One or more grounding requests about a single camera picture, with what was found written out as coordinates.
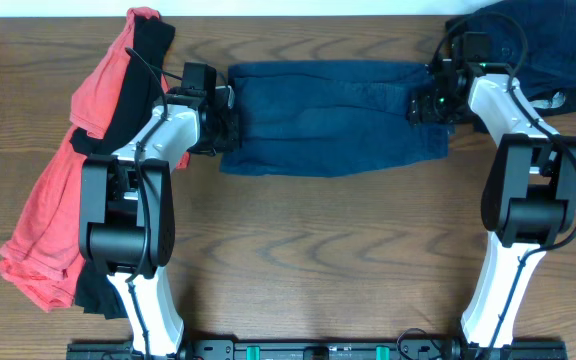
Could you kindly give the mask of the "dark blue shorts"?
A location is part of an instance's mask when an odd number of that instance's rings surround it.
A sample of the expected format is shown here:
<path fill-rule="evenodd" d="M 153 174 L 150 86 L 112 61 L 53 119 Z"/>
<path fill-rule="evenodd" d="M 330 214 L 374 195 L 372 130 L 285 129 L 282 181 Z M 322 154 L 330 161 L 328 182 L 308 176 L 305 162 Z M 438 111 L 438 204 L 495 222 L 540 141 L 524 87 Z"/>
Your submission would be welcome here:
<path fill-rule="evenodd" d="M 241 146 L 224 173 L 339 177 L 441 159 L 450 125 L 413 126 L 411 93 L 431 84 L 421 63 L 360 60 L 232 65 Z"/>

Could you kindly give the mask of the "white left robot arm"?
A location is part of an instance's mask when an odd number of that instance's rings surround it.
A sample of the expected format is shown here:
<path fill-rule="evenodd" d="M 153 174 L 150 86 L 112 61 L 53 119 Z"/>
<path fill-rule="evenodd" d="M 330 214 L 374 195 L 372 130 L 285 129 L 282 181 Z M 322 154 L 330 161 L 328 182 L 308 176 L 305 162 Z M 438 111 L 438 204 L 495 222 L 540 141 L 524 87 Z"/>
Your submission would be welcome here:
<path fill-rule="evenodd" d="M 79 247 L 117 291 L 134 338 L 72 344 L 70 359 L 179 359 L 184 322 L 166 265 L 175 242 L 171 174 L 186 153 L 215 155 L 239 145 L 234 91 L 217 71 L 184 66 L 181 83 L 153 103 L 150 120 L 109 155 L 90 155 L 81 180 Z"/>

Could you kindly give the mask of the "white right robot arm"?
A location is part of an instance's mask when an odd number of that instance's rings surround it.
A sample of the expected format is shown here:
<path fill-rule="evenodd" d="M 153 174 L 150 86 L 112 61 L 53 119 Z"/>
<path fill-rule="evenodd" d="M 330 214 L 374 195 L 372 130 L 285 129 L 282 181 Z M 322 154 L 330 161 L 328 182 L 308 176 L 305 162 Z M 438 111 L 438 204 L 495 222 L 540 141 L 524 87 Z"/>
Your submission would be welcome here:
<path fill-rule="evenodd" d="M 513 325 L 539 262 L 576 237 L 576 137 L 544 122 L 520 89 L 519 68 L 492 62 L 491 49 L 483 32 L 453 37 L 450 57 L 434 56 L 434 83 L 413 92 L 407 114 L 413 126 L 480 120 L 497 146 L 480 206 L 484 263 L 460 335 L 437 356 L 564 359 L 563 342 L 516 340 Z"/>

